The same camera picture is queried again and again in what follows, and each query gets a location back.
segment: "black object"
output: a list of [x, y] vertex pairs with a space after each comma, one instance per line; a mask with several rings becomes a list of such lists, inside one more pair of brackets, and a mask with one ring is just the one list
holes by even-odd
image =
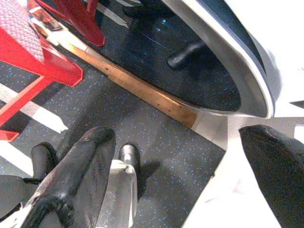
[[0, 221], [18, 210], [20, 204], [25, 205], [36, 188], [21, 177], [0, 175]]
[[258, 185], [281, 226], [304, 227], [304, 145], [264, 125], [239, 131]]
[[95, 127], [86, 132], [28, 201], [31, 211], [21, 227], [54, 227], [53, 219], [47, 218], [53, 212], [61, 227], [95, 227], [114, 151], [112, 129]]
[[134, 19], [155, 19], [172, 17], [174, 13], [161, 0], [140, 0], [142, 5], [123, 6], [123, 12]]
[[30, 153], [33, 162], [33, 178], [44, 179], [58, 164], [56, 151], [47, 142], [42, 142], [33, 147]]
[[118, 159], [126, 164], [132, 165], [136, 171], [137, 179], [139, 179], [141, 156], [135, 145], [132, 143], [123, 145], [119, 150]]
[[191, 42], [179, 52], [171, 55], [167, 59], [167, 63], [173, 69], [182, 69], [190, 58], [201, 54], [206, 49], [209, 48], [202, 40]]

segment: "person's foot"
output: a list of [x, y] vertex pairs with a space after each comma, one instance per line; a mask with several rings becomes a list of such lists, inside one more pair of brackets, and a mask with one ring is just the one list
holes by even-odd
[[130, 18], [134, 19], [156, 19], [159, 17], [172, 17], [174, 13], [166, 8], [166, 9], [155, 9], [149, 6], [134, 6], [134, 7], [127, 7], [123, 6], [123, 12]]

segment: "black curved surface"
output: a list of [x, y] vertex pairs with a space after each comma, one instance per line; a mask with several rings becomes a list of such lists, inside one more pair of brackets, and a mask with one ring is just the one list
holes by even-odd
[[271, 210], [284, 228], [304, 225], [304, 145], [277, 130], [240, 129], [245, 155]]
[[237, 111], [238, 89], [221, 62], [207, 51], [188, 62], [182, 70], [173, 70], [167, 58], [199, 37], [179, 17], [152, 20], [131, 19], [117, 1], [100, 1], [128, 24], [116, 24], [100, 12], [96, 21], [106, 37], [104, 47], [90, 47], [150, 84], [186, 102], [220, 111]]
[[220, 19], [223, 25], [227, 26], [254, 54], [261, 66], [264, 68], [261, 56], [250, 38], [248, 32], [232, 12], [224, 0], [197, 0], [200, 4], [207, 6], [207, 9], [214, 13]]

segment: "white surface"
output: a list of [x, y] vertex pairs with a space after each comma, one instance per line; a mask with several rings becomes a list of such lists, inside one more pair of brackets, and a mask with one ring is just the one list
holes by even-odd
[[[219, 146], [227, 144], [228, 149], [183, 227], [280, 227], [258, 187], [238, 130], [244, 126], [265, 124], [304, 142], [304, 118], [265, 120], [205, 115], [195, 131]], [[214, 140], [216, 135], [225, 135], [223, 131], [227, 137]]]
[[304, 100], [304, 1], [225, 0], [243, 26], [266, 52], [261, 55], [271, 87], [281, 87], [275, 117], [304, 117], [304, 109], [290, 102]]
[[2, 158], [9, 161], [29, 176], [33, 176], [33, 164], [28, 156], [6, 141], [0, 141], [0, 148], [0, 156]]

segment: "wooden strip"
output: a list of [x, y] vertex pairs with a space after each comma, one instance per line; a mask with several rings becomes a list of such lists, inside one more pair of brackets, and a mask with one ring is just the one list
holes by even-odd
[[186, 125], [188, 128], [191, 128], [194, 125], [198, 116], [197, 113], [173, 100], [171, 95], [124, 70], [122, 67], [111, 62], [102, 55], [96, 52], [93, 53], [92, 50], [88, 50], [92, 52], [91, 55], [70, 43], [60, 43], [60, 45], [105, 73], [111, 81], [120, 85], [122, 88], [128, 90], [178, 122]]

